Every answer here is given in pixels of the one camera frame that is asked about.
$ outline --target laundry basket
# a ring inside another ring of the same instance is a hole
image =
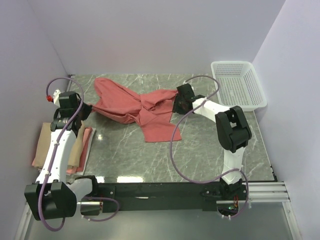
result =
[[[221,105],[240,106],[250,112],[267,105],[254,66],[248,61],[214,61],[212,76],[220,83],[217,93]]]

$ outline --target red cable connector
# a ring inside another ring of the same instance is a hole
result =
[[[48,100],[48,102],[53,102],[54,101],[54,99],[50,95],[46,96],[46,99]]]

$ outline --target marble tabletop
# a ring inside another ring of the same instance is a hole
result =
[[[75,75],[84,90],[84,101],[95,104],[99,97],[94,89],[97,77],[111,79],[138,94],[157,89],[176,89],[192,74],[101,74]],[[208,95],[215,90],[209,78],[199,77],[189,82],[196,95]],[[70,91],[78,92],[71,83]],[[216,96],[211,98],[218,102]],[[244,152],[242,165],[250,181],[273,181],[273,171],[254,112],[246,112],[252,138]],[[176,124],[182,116],[173,113],[171,122]],[[125,182],[182,182],[169,157],[168,142],[145,142],[136,123],[121,124],[93,112],[85,121],[86,126],[96,128],[85,175],[104,177],[106,183]],[[223,169],[224,151],[220,146],[215,123],[192,114],[180,124],[181,141],[173,144],[174,160],[187,177],[210,180]]]

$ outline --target beige folded cloth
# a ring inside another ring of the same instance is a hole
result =
[[[85,131],[85,124],[81,121],[81,127],[78,131],[78,136],[73,144],[71,149],[68,168],[79,167],[80,156],[83,150],[83,137]],[[33,160],[32,165],[36,168],[42,168],[45,165],[45,161],[47,158],[47,154],[50,147],[51,141],[51,130],[50,123],[44,122],[42,124],[40,137],[38,140],[38,145],[36,146],[35,158]]]

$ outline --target white wall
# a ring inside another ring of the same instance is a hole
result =
[[[0,1],[0,239],[13,239],[42,122],[51,121],[47,82],[66,72],[25,0]],[[65,82],[58,85],[65,88]]]
[[[257,112],[304,239],[319,239],[320,1],[286,0],[254,59],[268,106]]]
[[[253,61],[285,0],[28,0],[68,73],[202,73]]]

